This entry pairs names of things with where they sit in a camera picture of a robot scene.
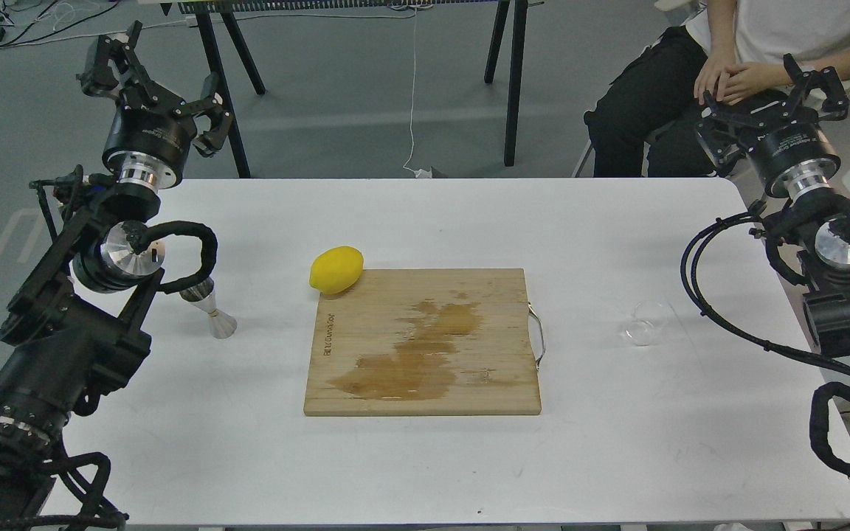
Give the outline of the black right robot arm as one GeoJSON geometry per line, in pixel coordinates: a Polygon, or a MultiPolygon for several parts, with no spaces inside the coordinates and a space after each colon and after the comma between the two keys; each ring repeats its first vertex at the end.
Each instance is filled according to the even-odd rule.
{"type": "MultiPolygon", "coordinates": [[[[681,281],[699,312],[723,330],[766,352],[850,376],[850,199],[830,184],[840,158],[819,126],[822,121],[846,118],[849,98],[832,67],[805,70],[789,54],[783,62],[793,83],[785,100],[743,114],[729,111],[705,94],[705,113],[695,131],[719,175],[746,159],[759,176],[764,194],[786,199],[786,205],[763,216],[758,202],[743,214],[706,226],[683,252],[681,281]],[[763,241],[772,269],[790,285],[806,286],[804,315],[816,353],[739,329],[702,295],[698,283],[702,252],[717,235],[745,223],[753,223],[751,235],[763,241]]],[[[850,477],[850,463],[837,457],[829,443],[829,407],[835,398],[850,403],[850,386],[832,382],[814,392],[810,445],[827,467],[850,477]]]]}

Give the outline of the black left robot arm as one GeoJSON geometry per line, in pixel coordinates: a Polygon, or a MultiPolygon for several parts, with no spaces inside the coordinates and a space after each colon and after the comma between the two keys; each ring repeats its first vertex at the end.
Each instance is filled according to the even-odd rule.
{"type": "Polygon", "coordinates": [[[62,431],[101,397],[127,386],[151,353],[143,329],[158,293],[210,285],[215,232],[200,223],[151,225],[159,192],[182,181],[190,148],[223,147],[233,114],[218,74],[188,101],[149,77],[136,47],[142,25],[100,35],[81,90],[114,101],[102,161],[48,181],[62,229],[10,300],[0,341],[13,353],[0,370],[0,530],[127,527],[105,495],[111,461],[99,451],[70,456],[62,431]]]}

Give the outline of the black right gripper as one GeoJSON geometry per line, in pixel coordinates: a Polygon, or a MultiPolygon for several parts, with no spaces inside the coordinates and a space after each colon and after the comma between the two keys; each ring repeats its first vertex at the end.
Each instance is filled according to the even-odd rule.
{"type": "Polygon", "coordinates": [[[817,123],[846,119],[850,98],[833,67],[803,69],[792,54],[783,56],[783,67],[792,90],[779,114],[743,114],[708,102],[694,132],[716,176],[728,177],[747,157],[766,195],[799,198],[816,187],[829,187],[840,170],[840,156],[817,123]],[[815,90],[824,96],[817,110],[806,104],[815,90]]]}

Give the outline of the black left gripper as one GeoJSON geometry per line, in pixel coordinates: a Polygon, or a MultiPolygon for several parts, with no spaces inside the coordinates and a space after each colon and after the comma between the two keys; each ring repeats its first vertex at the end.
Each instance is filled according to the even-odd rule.
{"type": "Polygon", "coordinates": [[[102,162],[118,173],[132,156],[162,166],[156,186],[176,186],[182,181],[191,145],[204,158],[213,157],[225,145],[234,124],[218,93],[221,77],[210,72],[199,100],[162,90],[136,56],[144,24],[133,21],[123,33],[102,34],[90,46],[82,73],[75,75],[82,93],[114,101],[116,108],[102,162]],[[198,132],[196,118],[209,121],[198,132]]]}

